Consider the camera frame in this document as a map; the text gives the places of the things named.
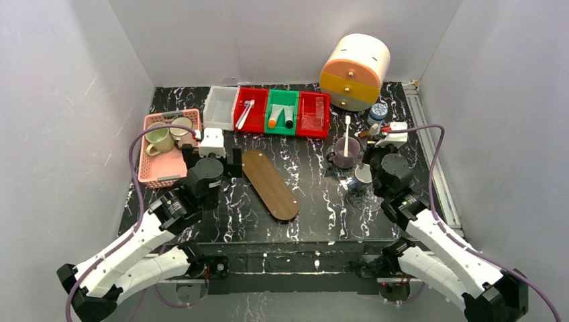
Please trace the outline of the red cap toothpaste tube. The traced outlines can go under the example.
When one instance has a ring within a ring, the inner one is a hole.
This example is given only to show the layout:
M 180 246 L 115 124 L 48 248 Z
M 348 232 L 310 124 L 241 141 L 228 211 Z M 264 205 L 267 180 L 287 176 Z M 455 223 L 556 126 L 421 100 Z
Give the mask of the red cap toothpaste tube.
M 374 123 L 368 130 L 368 135 L 371 140 L 377 140 L 380 136 L 380 124 Z

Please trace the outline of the clear wooden-ended toothbrush holder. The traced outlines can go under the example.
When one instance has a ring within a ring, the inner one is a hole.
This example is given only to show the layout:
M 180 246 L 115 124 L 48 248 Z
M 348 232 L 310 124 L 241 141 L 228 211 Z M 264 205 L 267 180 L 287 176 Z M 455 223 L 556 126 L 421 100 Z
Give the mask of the clear wooden-ended toothbrush holder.
M 372 139 L 372 135 L 370 134 L 370 132 L 368 130 L 361 131 L 358 134 L 358 137 L 362 140 L 371 140 Z

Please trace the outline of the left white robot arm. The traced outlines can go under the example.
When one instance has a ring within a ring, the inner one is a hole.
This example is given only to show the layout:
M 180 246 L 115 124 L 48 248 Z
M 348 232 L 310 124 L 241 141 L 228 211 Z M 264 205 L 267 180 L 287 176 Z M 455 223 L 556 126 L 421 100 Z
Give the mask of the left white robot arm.
M 220 156 L 200 145 L 184 148 L 189 153 L 187 175 L 156 199 L 136 224 L 104 250 L 80 264 L 64 264 L 57 276 L 68 294 L 65 315 L 72 321 L 103 321 L 126 298 L 169 278 L 209 267 L 196 243 L 186 241 L 148 258 L 186 228 L 200 222 L 204 212 L 219 205 L 222 178 L 242 177 L 242 149 L 233 147 Z

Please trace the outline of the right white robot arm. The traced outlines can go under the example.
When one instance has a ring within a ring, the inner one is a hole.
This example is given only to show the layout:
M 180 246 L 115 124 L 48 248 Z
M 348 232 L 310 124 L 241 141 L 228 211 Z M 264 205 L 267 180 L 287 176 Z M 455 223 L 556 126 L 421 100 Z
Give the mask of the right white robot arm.
M 480 258 L 470 244 L 410 187 L 406 158 L 388 144 L 369 146 L 363 163 L 370 168 L 374 194 L 386 217 L 433 252 L 401 237 L 382 250 L 388 269 L 410 274 L 453 302 L 467 321 L 518 321 L 529 310 L 528 285 L 519 271 L 508 272 Z

